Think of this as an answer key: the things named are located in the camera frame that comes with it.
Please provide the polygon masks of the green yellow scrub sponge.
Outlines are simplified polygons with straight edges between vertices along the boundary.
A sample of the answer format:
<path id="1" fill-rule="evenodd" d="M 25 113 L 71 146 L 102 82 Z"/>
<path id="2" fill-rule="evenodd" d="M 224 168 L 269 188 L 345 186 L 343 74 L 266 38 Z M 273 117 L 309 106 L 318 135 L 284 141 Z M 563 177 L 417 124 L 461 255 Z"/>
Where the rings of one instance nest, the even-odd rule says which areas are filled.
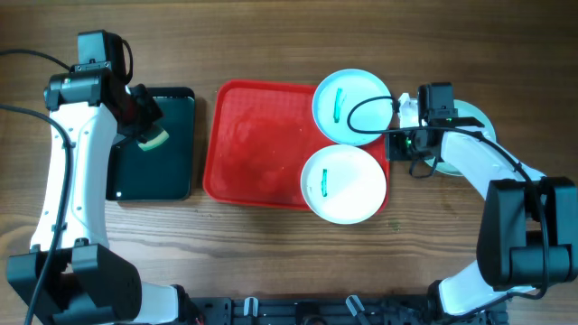
<path id="1" fill-rule="evenodd" d="M 143 151 L 150 151 L 162 145 L 169 139 L 169 134 L 158 125 L 152 125 L 148 130 L 136 138 L 138 147 Z"/>

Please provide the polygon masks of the white plate bottom stained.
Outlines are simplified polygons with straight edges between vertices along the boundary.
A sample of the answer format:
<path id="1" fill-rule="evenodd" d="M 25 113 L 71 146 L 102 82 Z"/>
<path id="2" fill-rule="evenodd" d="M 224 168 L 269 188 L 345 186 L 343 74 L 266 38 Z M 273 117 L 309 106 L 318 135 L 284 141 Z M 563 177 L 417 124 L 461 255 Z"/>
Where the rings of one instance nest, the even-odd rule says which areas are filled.
<path id="1" fill-rule="evenodd" d="M 379 211 L 387 195 L 387 178 L 368 152 L 334 144 L 307 160 L 300 188 L 305 203 L 317 216 L 334 224 L 351 225 Z"/>

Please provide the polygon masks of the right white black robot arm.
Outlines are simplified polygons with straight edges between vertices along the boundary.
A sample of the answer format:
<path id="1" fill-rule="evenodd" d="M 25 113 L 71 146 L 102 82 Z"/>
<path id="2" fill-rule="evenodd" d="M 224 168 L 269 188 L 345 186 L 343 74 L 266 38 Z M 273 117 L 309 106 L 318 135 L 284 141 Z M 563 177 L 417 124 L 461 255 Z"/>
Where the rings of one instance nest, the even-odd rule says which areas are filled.
<path id="1" fill-rule="evenodd" d="M 524 165 L 478 126 L 413 126 L 386 133 L 387 155 L 453 165 L 484 200 L 476 259 L 433 282 L 416 310 L 452 324 L 512 298 L 537 301 L 577 277 L 577 187 Z"/>

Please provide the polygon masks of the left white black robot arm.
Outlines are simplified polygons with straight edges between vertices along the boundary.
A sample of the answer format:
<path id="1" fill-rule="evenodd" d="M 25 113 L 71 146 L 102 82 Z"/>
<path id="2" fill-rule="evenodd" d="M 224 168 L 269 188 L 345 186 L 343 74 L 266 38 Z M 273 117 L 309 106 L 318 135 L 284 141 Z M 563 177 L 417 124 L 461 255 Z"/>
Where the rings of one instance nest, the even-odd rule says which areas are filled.
<path id="1" fill-rule="evenodd" d="M 111 71 L 57 74 L 44 92 L 51 125 L 46 194 L 30 250 L 8 259 L 7 281 L 44 324 L 202 324 L 179 285 L 142 281 L 111 251 L 105 200 L 111 149 L 119 135 L 153 151 L 159 97 L 188 98 L 189 88 L 128 87 Z"/>

